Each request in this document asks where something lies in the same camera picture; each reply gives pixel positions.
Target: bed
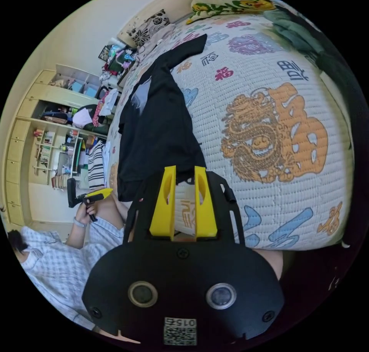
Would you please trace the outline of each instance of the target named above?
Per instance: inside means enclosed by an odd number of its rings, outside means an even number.
[[[246,245],[326,247],[341,240],[349,212],[349,121],[311,58],[274,35],[270,25],[259,14],[177,23],[128,74],[108,135],[108,184],[116,192],[118,124],[134,85],[160,54],[206,33],[203,53],[174,68],[172,76],[183,92],[207,169],[223,176],[235,193]],[[175,227],[194,233],[191,182],[176,188]]]

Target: plaid shirt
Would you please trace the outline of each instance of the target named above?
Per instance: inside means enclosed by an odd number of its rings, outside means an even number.
[[[82,249],[61,242],[57,232],[37,232],[23,227],[21,235],[30,252],[22,263],[40,293],[64,316],[92,330],[82,302],[82,293],[91,269],[109,250],[122,244],[124,230],[105,220],[90,224],[90,239]]]

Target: photo frame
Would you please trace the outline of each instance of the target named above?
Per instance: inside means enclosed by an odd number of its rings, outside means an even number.
[[[99,54],[100,60],[103,60],[105,62],[108,62],[109,59],[109,51],[111,49],[112,45],[106,45],[103,50]]]

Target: cabinet door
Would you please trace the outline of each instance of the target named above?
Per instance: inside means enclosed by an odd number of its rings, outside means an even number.
[[[7,182],[6,187],[8,203],[20,206],[19,185]]]
[[[53,80],[55,75],[56,75],[55,71],[43,70],[42,73],[36,79],[35,83],[40,83],[40,84],[46,84],[47,85]]]
[[[7,160],[7,182],[14,184],[19,184],[19,172],[20,172],[19,162]]]
[[[99,100],[82,93],[73,92],[72,90],[60,87],[48,86],[47,99],[45,101],[58,103],[68,107],[80,108],[88,105],[97,105]]]
[[[29,121],[17,120],[14,124],[12,139],[25,140],[30,124]]]
[[[35,83],[26,94],[26,98],[46,100],[48,86],[46,84]]]
[[[8,149],[8,160],[20,162],[22,158],[24,142],[17,139],[11,139]]]
[[[24,225],[22,209],[20,206],[9,204],[8,205],[8,218],[13,224]]]
[[[38,99],[25,98],[20,105],[18,116],[31,118],[38,104]]]

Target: camera lens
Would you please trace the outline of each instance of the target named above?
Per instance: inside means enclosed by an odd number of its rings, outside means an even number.
[[[219,283],[213,285],[206,293],[206,301],[216,310],[231,307],[236,300],[236,290],[229,284]]]
[[[158,292],[148,282],[135,282],[128,289],[128,298],[137,307],[151,307],[158,300]]]

